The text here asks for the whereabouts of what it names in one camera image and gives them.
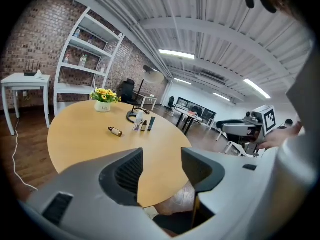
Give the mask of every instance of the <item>round wooden table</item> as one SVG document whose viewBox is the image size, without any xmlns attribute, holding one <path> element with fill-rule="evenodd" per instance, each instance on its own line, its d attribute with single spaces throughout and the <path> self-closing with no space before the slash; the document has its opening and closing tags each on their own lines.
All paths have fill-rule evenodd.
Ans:
<svg viewBox="0 0 320 240">
<path fill-rule="evenodd" d="M 143 114 L 151 131 L 133 131 L 127 121 L 132 105 L 113 103 L 111 111 L 95 111 L 95 101 L 68 106 L 54 118 L 48 133 L 48 150 L 58 173 L 68 167 L 113 153 L 143 148 L 143 173 L 139 180 L 138 202 L 142 207 L 159 204 L 174 196 L 187 183 L 182 169 L 181 148 L 191 147 L 187 137 L 171 122 L 150 113 Z M 123 131 L 122 137 L 108 127 Z"/>
</svg>

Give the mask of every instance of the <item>fluorescent light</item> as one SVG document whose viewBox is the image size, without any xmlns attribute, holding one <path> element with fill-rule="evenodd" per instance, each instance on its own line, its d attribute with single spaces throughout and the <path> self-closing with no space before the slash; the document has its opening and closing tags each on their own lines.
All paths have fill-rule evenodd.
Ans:
<svg viewBox="0 0 320 240">
<path fill-rule="evenodd" d="M 230 99 L 228 99 L 228 98 L 226 98 L 226 97 L 223 97 L 223 96 L 221 96 L 221 95 L 219 95 L 218 93 L 214 93 L 214 95 L 216 95 L 216 96 L 218 96 L 218 97 L 220 97 L 220 98 L 222 98 L 222 99 L 225 99 L 226 101 L 230 101 Z"/>
<path fill-rule="evenodd" d="M 248 85 L 256 89 L 259 93 L 261 93 L 265 98 L 270 99 L 271 97 L 264 91 L 262 90 L 258 85 L 256 85 L 254 82 L 250 81 L 249 79 L 243 80 L 245 81 Z"/>
<path fill-rule="evenodd" d="M 177 80 L 177 81 L 178 81 L 178 83 L 182 82 L 182 83 L 186 83 L 186 84 L 188 84 L 188 85 L 191 85 L 191 83 L 190 83 L 190 82 L 186 82 L 186 81 L 183 81 L 183 80 L 178 79 L 178 78 L 175 78 L 174 80 Z"/>
<path fill-rule="evenodd" d="M 192 54 L 184 53 L 184 52 L 178 52 L 178 51 L 173 51 L 173 50 L 159 50 L 161 54 L 168 54 L 168 55 L 175 55 L 179 57 L 184 57 L 188 59 L 195 59 L 195 56 Z"/>
</svg>

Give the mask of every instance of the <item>brick wall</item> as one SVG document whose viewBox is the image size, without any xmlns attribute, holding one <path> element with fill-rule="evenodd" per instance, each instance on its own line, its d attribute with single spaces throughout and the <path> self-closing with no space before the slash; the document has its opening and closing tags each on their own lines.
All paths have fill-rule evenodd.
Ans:
<svg viewBox="0 0 320 240">
<path fill-rule="evenodd" d="M 77 22 L 86 7 L 73 0 L 33 0 L 28 8 L 21 15 L 16 23 L 6 47 L 1 55 L 0 79 L 13 74 L 23 73 L 26 63 L 34 61 L 36 65 L 41 63 L 40 70 L 43 74 L 50 75 L 49 104 L 53 105 L 54 80 L 57 70 L 58 60 L 61 50 L 68 38 L 70 31 Z M 90 15 L 103 23 L 105 26 L 119 33 L 112 25 L 101 18 L 99 15 L 90 11 Z M 79 38 L 87 40 L 90 36 L 81 31 Z M 97 38 L 93 38 L 93 45 L 103 48 L 104 44 Z M 110 43 L 107 47 L 108 52 L 112 52 L 116 43 Z M 77 65 L 80 57 L 84 53 L 81 50 L 69 47 L 69 63 Z M 87 54 L 86 68 L 96 69 L 98 58 Z M 127 38 L 125 38 L 118 50 L 113 62 L 106 88 L 119 89 L 120 84 L 127 78 L 136 82 L 135 89 L 138 90 L 142 81 L 143 66 L 155 67 L 152 62 Z M 91 73 L 74 69 L 61 68 L 59 81 L 75 85 L 91 85 L 94 75 Z M 103 78 L 96 76 L 97 86 L 101 86 Z M 167 80 L 161 84 L 144 83 L 142 92 L 154 94 L 158 102 L 165 91 Z M 29 100 L 24 100 L 19 94 L 19 106 L 31 107 L 43 105 L 43 92 L 41 90 L 28 91 Z M 6 93 L 9 108 L 13 108 L 13 94 L 7 90 Z M 59 101 L 83 101 L 88 100 L 88 95 L 62 94 L 58 97 Z"/>
</svg>

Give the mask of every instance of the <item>white flower pot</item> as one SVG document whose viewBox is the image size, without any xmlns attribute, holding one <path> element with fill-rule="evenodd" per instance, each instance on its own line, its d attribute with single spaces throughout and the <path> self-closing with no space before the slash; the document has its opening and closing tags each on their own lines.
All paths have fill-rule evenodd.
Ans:
<svg viewBox="0 0 320 240">
<path fill-rule="evenodd" d="M 98 112 L 109 112 L 111 110 L 111 103 L 96 101 L 94 109 Z"/>
</svg>

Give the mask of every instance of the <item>white wall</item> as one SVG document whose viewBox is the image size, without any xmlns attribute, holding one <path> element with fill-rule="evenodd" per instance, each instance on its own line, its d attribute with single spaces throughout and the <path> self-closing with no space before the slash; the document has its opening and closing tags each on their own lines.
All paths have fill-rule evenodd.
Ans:
<svg viewBox="0 0 320 240">
<path fill-rule="evenodd" d="M 296 122 L 296 111 L 286 97 L 275 97 L 270 101 L 257 100 L 257 98 L 253 97 L 248 98 L 246 102 L 234 105 L 213 94 L 201 91 L 198 88 L 194 88 L 184 83 L 172 84 L 171 88 L 168 89 L 167 96 L 163 102 L 165 106 L 168 106 L 169 98 L 171 96 L 174 97 L 174 103 L 176 103 L 180 97 L 216 112 L 215 121 L 242 119 L 245 117 L 247 111 L 252 111 L 263 105 L 273 105 L 277 127 L 283 124 L 287 119 L 291 119 L 294 123 Z"/>
</svg>

